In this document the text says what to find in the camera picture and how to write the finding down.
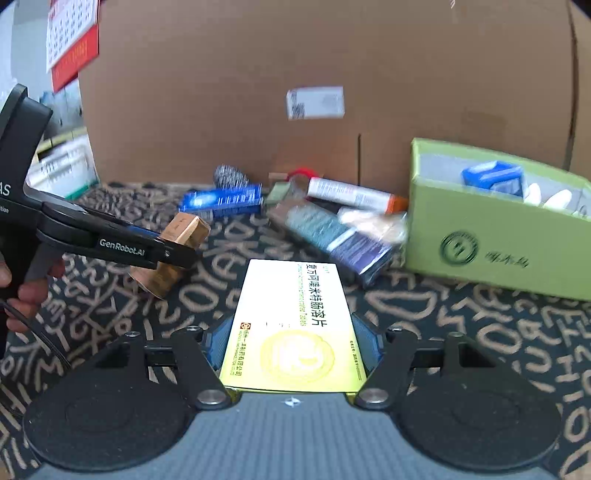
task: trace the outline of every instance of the white wall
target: white wall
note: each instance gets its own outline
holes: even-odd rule
[[[39,100],[51,91],[51,74],[46,71],[48,0],[17,0],[12,27],[12,76]]]

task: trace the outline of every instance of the green storage box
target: green storage box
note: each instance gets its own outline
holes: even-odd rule
[[[566,210],[466,187],[462,170],[519,164],[542,202],[563,189]],[[591,183],[525,158],[416,138],[411,168],[407,268],[550,296],[591,300]]]

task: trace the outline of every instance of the black cable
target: black cable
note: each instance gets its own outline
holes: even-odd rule
[[[39,339],[43,343],[45,343],[45,345],[47,345],[49,350],[51,350],[53,352],[53,354],[55,354],[55,356],[58,358],[58,360],[61,362],[62,366],[64,367],[65,371],[72,370],[72,364],[68,361],[66,356],[61,352],[61,350],[57,347],[57,345],[55,343],[53,343],[53,341],[51,341],[51,339],[45,334],[45,332],[43,331],[41,326],[38,326],[34,322],[30,322],[29,319],[27,319],[27,317],[25,317],[21,312],[19,312],[16,308],[11,306],[5,300],[0,299],[0,306],[4,307],[4,309],[6,311],[10,312],[17,320],[19,320],[20,322],[23,322],[25,325],[27,325],[27,327],[29,327],[29,329],[35,335],[37,335],[39,337]]]

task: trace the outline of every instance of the company logo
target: company logo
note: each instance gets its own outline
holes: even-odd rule
[[[2,183],[0,181],[0,195],[2,195],[3,197],[8,197],[10,195],[11,188],[12,187],[8,183]]]
[[[139,257],[143,257],[146,254],[146,250],[142,248],[129,247],[128,245],[123,245],[119,242],[109,242],[104,238],[101,238],[99,240],[99,245],[105,248],[110,248],[112,250],[118,250],[126,254],[137,255]]]
[[[453,232],[442,240],[439,254],[445,263],[466,265],[476,258],[478,241],[468,232]]]

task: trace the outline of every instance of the finger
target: finger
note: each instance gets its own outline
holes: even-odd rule
[[[6,263],[0,263],[0,288],[6,288],[10,285],[12,274]]]
[[[21,312],[28,319],[33,318],[37,314],[37,311],[39,310],[39,305],[35,305],[33,303],[27,303],[25,301],[17,300],[17,299],[8,300],[8,304],[11,307],[17,309],[19,312]],[[12,313],[10,313],[9,311],[7,311],[6,313],[10,318],[14,318],[14,315]]]
[[[18,289],[18,299],[26,303],[40,304],[47,298],[47,279],[30,281],[22,284]]]
[[[66,263],[63,258],[60,258],[49,270],[49,274],[53,278],[62,278],[66,273]]]
[[[27,333],[29,330],[29,327],[27,327],[27,325],[25,325],[23,322],[20,322],[19,320],[15,320],[11,317],[7,318],[6,326],[7,326],[8,330],[10,330],[12,332],[17,332],[17,333]]]

